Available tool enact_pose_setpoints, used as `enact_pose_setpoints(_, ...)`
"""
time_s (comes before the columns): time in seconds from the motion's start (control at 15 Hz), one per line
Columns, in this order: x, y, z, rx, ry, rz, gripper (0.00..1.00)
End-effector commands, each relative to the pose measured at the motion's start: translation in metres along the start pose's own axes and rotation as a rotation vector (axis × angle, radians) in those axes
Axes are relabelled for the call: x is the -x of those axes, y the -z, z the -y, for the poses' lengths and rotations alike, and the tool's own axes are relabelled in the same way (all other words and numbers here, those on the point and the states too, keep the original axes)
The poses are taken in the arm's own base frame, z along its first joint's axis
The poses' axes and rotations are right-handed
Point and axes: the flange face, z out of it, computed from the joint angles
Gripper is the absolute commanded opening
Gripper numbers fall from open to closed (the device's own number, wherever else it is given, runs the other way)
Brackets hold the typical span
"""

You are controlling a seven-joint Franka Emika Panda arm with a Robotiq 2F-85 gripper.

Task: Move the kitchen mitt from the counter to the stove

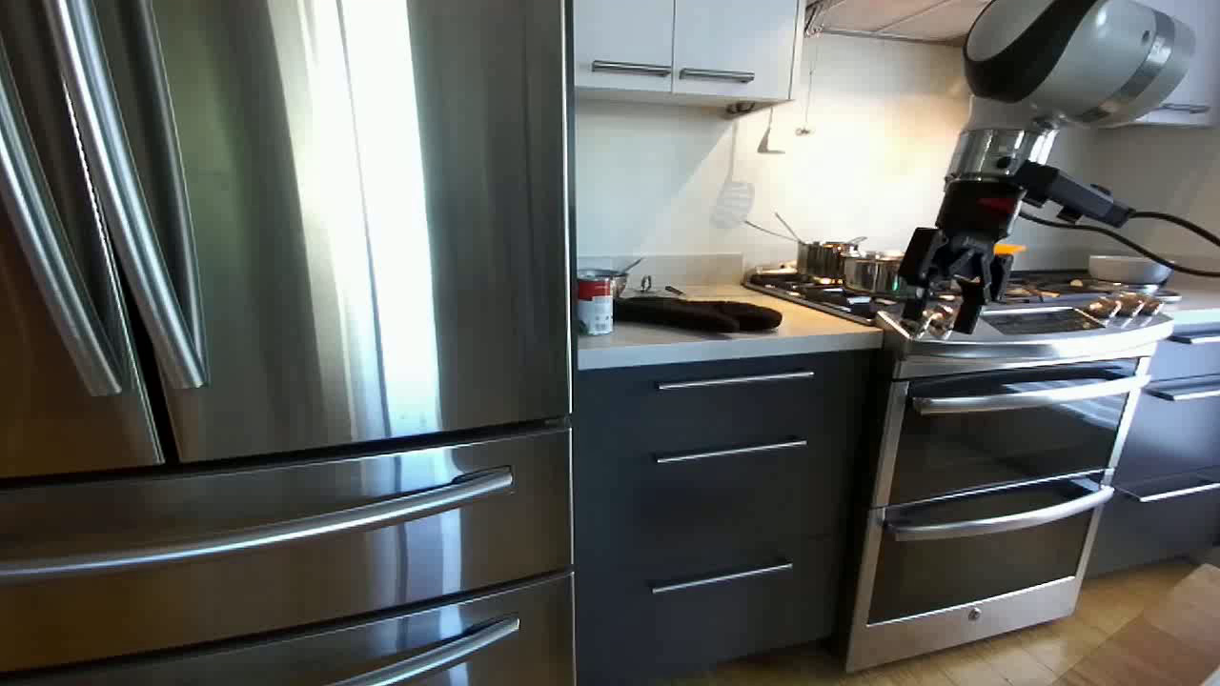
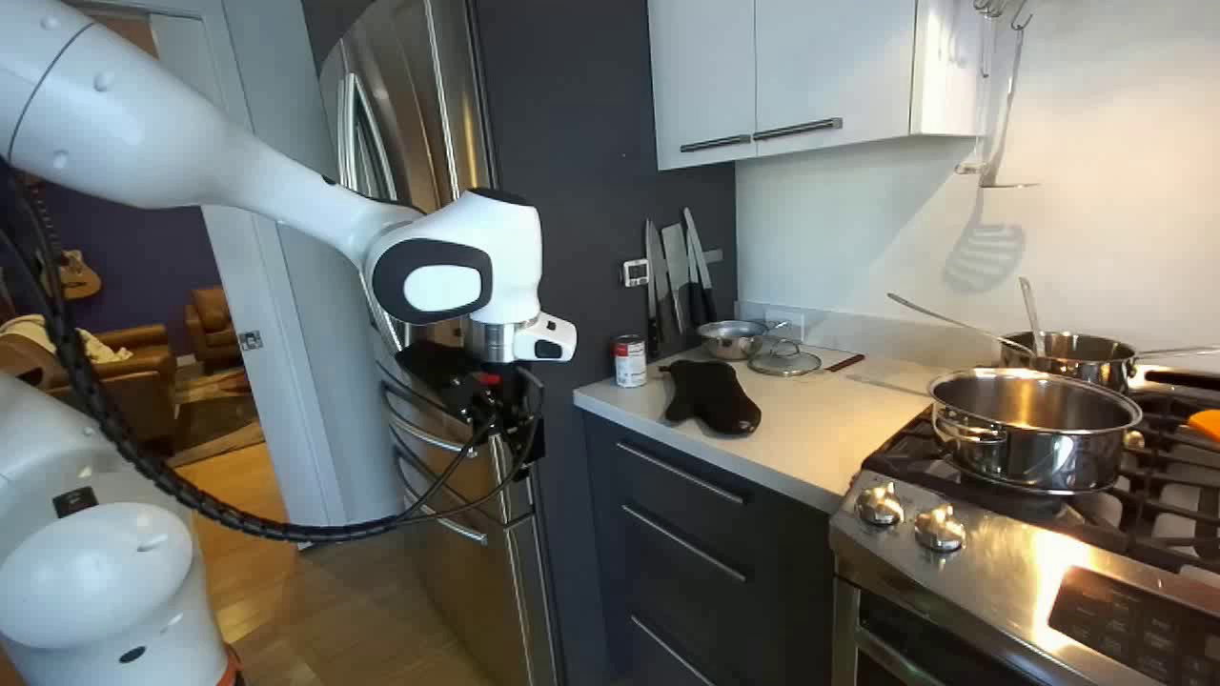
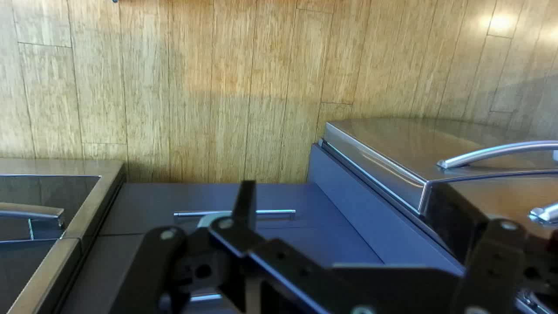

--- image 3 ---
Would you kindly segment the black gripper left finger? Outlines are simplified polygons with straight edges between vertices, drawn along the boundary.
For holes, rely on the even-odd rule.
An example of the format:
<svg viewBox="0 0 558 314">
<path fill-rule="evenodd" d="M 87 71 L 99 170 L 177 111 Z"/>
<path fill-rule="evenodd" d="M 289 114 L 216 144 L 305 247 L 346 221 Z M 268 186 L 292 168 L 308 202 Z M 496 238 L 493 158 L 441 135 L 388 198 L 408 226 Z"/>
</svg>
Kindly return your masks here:
<svg viewBox="0 0 558 314">
<path fill-rule="evenodd" d="M 184 231 L 156 226 L 141 237 L 109 314 L 179 314 L 188 301 L 172 280 Z"/>
</svg>

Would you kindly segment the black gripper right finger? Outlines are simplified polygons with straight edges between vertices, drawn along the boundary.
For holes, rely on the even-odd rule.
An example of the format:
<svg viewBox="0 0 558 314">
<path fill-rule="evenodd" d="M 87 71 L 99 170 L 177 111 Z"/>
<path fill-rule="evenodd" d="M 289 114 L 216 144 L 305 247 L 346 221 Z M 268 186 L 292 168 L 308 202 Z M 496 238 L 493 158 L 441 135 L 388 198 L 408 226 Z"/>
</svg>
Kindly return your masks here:
<svg viewBox="0 0 558 314">
<path fill-rule="evenodd" d="M 451 314 L 512 314 L 524 264 L 526 230 L 510 219 L 474 228 L 463 277 L 451 294 Z"/>
</svg>

